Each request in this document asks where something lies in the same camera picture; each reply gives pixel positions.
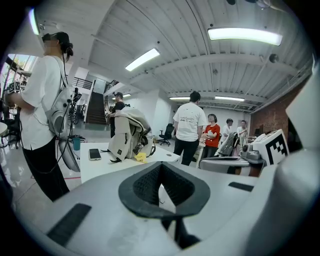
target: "black chair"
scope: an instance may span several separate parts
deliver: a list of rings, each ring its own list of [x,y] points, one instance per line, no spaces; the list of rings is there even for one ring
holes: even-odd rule
[[[14,115],[14,119],[10,119],[10,112],[9,112],[9,108],[7,106],[3,107],[2,109],[2,113],[3,113],[3,120],[2,122],[4,122],[7,125],[7,130],[8,133],[1,136],[1,142],[3,143],[3,138],[4,137],[8,137],[9,139],[7,140],[8,143],[7,145],[10,146],[10,143],[15,141],[15,148],[18,149],[18,142],[21,140],[20,138],[20,108],[17,109],[17,113],[16,115]]]
[[[165,129],[165,133],[163,134],[163,131],[164,130],[160,130],[161,131],[161,134],[159,134],[159,137],[162,138],[162,139],[159,139],[158,140],[158,143],[161,143],[160,145],[162,145],[163,143],[165,144],[168,144],[168,147],[169,145],[171,144],[169,142],[169,139],[171,139],[172,137],[172,132],[173,130],[175,129],[174,125],[172,123],[169,123],[167,126],[166,126],[166,129]]]

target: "backpack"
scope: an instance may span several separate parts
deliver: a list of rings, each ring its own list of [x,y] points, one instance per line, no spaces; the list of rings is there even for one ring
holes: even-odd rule
[[[120,162],[131,159],[139,152],[152,156],[156,151],[153,146],[152,130],[144,114],[132,107],[124,107],[114,116],[115,135],[111,138],[108,150]]]
[[[42,108],[48,119],[49,129],[58,138],[67,139],[68,138],[68,115],[71,106],[72,98],[74,95],[74,88],[69,85],[65,80],[65,72],[63,66],[61,66],[58,57],[51,56],[56,59],[60,67],[62,87],[60,86],[60,92],[56,97],[52,108],[47,109],[42,103]]]
[[[218,149],[220,155],[230,157],[235,147],[239,144],[239,136],[237,132],[231,132],[223,144]]]

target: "red shirt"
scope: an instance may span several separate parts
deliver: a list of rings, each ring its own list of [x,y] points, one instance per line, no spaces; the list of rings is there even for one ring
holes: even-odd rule
[[[211,124],[209,124],[206,128],[204,133],[207,134],[209,131],[212,132],[212,134],[216,133],[216,137],[215,138],[207,138],[205,140],[205,145],[208,147],[218,147],[219,144],[219,135],[220,135],[220,126],[215,124],[215,126],[211,127]]]

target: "staircase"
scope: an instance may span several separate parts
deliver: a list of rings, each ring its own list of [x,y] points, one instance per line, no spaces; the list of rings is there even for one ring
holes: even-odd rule
[[[92,92],[86,114],[86,123],[107,125],[104,109],[104,96],[100,93]]]

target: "woman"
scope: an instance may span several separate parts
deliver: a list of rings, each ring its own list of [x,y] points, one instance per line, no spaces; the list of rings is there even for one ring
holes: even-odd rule
[[[201,158],[213,158],[218,149],[220,126],[216,124],[217,117],[215,114],[208,115],[209,125],[205,128],[203,137],[205,138],[205,147]]]
[[[43,105],[49,110],[60,93],[61,71],[58,62],[65,64],[73,53],[68,34],[46,34],[44,57],[33,68],[25,90],[12,93],[7,101],[21,108],[21,141],[25,160],[39,187],[55,201],[69,192],[56,159],[56,137],[49,130]]]

